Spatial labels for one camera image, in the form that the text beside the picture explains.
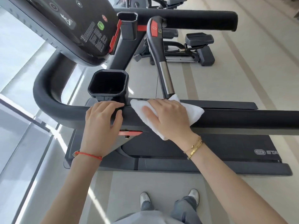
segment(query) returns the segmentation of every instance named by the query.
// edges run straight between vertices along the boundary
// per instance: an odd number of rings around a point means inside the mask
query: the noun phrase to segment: red string bracelet
[[[74,153],[73,153],[73,157],[76,157],[78,154],[87,155],[87,156],[91,156],[91,157],[93,157],[93,158],[102,160],[102,157],[101,157],[101,156],[94,156],[94,155],[92,155],[92,154],[88,154],[88,153],[80,152],[80,151],[76,151],[76,152],[74,152]]]

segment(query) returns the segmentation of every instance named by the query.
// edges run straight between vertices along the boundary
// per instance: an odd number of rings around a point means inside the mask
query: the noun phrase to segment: white sneaker
[[[199,205],[199,192],[197,189],[191,189],[188,196],[192,196],[196,201],[196,206]]]
[[[142,192],[140,194],[140,200],[139,200],[139,202],[140,202],[140,209],[141,209],[142,203],[145,202],[145,201],[150,202],[150,197],[148,196],[148,194],[146,192]]]

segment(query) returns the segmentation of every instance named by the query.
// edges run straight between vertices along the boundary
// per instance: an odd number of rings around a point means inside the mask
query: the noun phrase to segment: person's left hand
[[[81,152],[101,157],[109,154],[123,122],[122,111],[118,110],[111,126],[111,115],[116,108],[122,106],[124,104],[115,101],[101,101],[88,109],[85,116]]]

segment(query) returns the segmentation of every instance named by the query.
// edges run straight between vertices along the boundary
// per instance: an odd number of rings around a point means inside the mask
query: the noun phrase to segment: cup holder
[[[122,70],[99,70],[94,73],[88,93],[98,101],[128,101],[129,75]]]
[[[119,12],[117,16],[121,20],[121,35],[123,40],[135,40],[137,36],[138,14],[135,12]]]

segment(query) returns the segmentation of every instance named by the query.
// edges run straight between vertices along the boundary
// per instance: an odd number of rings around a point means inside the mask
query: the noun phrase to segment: red accent
[[[147,25],[137,25],[137,31],[147,31]]]
[[[117,30],[116,30],[115,35],[112,37],[111,42],[110,42],[109,53],[112,52],[112,50],[113,50],[113,47],[115,45],[115,42],[116,42],[116,39],[117,39],[117,36],[118,36],[118,33],[119,33],[120,29],[121,29],[121,20],[118,20]]]
[[[120,136],[138,136],[142,134],[142,131],[120,131],[118,135]]]
[[[88,154],[88,153],[85,153],[85,152],[80,152],[80,151],[76,151],[76,152],[74,152],[73,157],[76,157],[78,154],[82,154],[82,155],[86,155],[86,156],[90,156],[90,157],[93,157],[93,158],[97,158],[97,159],[99,159],[99,160],[102,160],[102,157],[101,157],[101,156],[94,156],[94,155],[91,155],[91,154]]]
[[[150,32],[153,37],[158,37],[158,23],[154,20],[150,24]]]

